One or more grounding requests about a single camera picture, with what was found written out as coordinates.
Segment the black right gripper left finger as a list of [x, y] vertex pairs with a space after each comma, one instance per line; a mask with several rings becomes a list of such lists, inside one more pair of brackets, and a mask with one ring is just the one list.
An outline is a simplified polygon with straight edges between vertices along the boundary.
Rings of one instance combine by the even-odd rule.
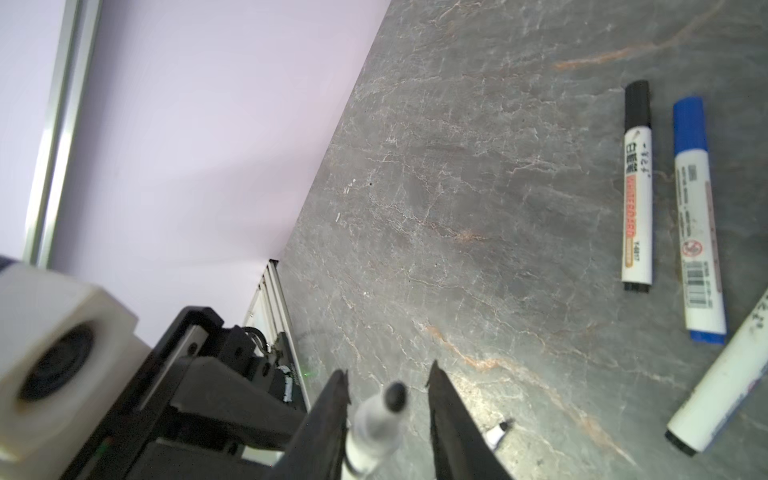
[[335, 370], [267, 479], [340, 479], [349, 404], [347, 372]]

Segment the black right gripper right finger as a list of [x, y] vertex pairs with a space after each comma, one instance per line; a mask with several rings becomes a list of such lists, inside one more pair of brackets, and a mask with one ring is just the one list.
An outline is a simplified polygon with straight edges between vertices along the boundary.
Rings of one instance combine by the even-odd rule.
[[435, 478], [512, 479], [437, 361], [431, 365], [426, 386]]

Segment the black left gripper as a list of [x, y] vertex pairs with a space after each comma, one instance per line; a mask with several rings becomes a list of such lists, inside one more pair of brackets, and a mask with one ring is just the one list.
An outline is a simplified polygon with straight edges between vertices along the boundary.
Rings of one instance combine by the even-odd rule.
[[268, 340], [186, 307], [97, 425], [65, 479], [265, 479], [246, 449], [283, 452], [307, 402], [288, 335]]

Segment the black marker pen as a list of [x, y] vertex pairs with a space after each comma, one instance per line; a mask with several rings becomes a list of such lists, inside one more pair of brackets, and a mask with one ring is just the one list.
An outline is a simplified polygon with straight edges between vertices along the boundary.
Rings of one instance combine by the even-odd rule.
[[665, 438], [689, 457], [705, 451], [766, 372], [767, 296], [763, 295], [672, 416]]
[[487, 430], [483, 434], [483, 439], [485, 441], [485, 444], [488, 446], [488, 448], [491, 451], [496, 451], [501, 445], [503, 439], [511, 431], [513, 426], [514, 426], [513, 419], [505, 419], [497, 423], [496, 425], [494, 425], [489, 430]]
[[347, 431], [341, 479], [366, 479], [400, 447], [408, 389], [400, 381], [365, 400]]
[[625, 87], [623, 137], [623, 233], [621, 281], [624, 289], [647, 293], [653, 283], [653, 142], [650, 84]]

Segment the blue whiteboard marker pen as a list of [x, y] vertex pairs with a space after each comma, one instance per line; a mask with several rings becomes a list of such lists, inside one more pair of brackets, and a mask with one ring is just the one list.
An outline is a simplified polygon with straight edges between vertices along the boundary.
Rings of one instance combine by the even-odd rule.
[[696, 342], [727, 336], [703, 99], [673, 106], [674, 168], [686, 329]]

